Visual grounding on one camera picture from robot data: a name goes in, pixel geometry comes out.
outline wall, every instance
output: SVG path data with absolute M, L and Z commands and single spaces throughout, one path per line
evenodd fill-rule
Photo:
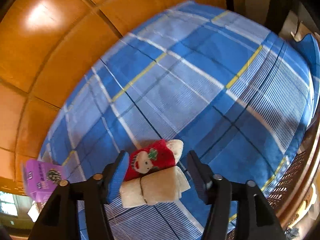
M 0 22 L 0 190 L 23 194 L 20 167 L 37 158 L 83 74 L 122 35 L 184 0 L 16 0 Z M 226 0 L 196 0 L 226 7 Z M 243 13 L 244 0 L 235 0 Z

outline red sock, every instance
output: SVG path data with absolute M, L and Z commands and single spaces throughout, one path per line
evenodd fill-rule
M 124 181 L 173 166 L 175 166 L 173 153 L 166 146 L 165 140 L 161 139 L 130 154 L 130 164 Z

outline blue checkered fabric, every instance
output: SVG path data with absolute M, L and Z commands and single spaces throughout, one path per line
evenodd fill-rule
M 128 33 L 83 77 L 40 153 L 88 179 L 154 140 L 181 139 L 191 189 L 180 201 L 106 206 L 116 239 L 199 239 L 210 206 L 196 196 L 186 154 L 215 173 L 255 180 L 268 196 L 299 148 L 319 101 L 319 48 L 289 45 L 236 13 L 187 1 Z M 88 239 L 79 203 L 82 239 Z M 228 231 L 236 223 L 232 203 Z

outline window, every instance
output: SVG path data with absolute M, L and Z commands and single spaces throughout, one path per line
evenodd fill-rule
M 0 212 L 12 216 L 18 216 L 12 194 L 0 191 Z

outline screw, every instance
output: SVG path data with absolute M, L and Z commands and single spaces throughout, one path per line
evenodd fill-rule
M 216 180 L 222 180 L 223 179 L 223 177 L 220 174 L 214 174 L 213 178 L 216 179 Z
M 64 187 L 64 186 L 68 185 L 68 183 L 69 183 L 69 182 L 64 179 L 64 180 L 60 181 L 59 185 L 60 185 L 61 187 Z
M 95 180 L 100 180 L 100 179 L 102 179 L 102 174 L 101 173 L 97 173 L 97 174 L 94 174 L 94 176 L 93 176 L 93 178 L 95 179 Z
M 256 183 L 253 180 L 248 180 L 247 184 L 249 187 L 254 187 L 256 185 Z

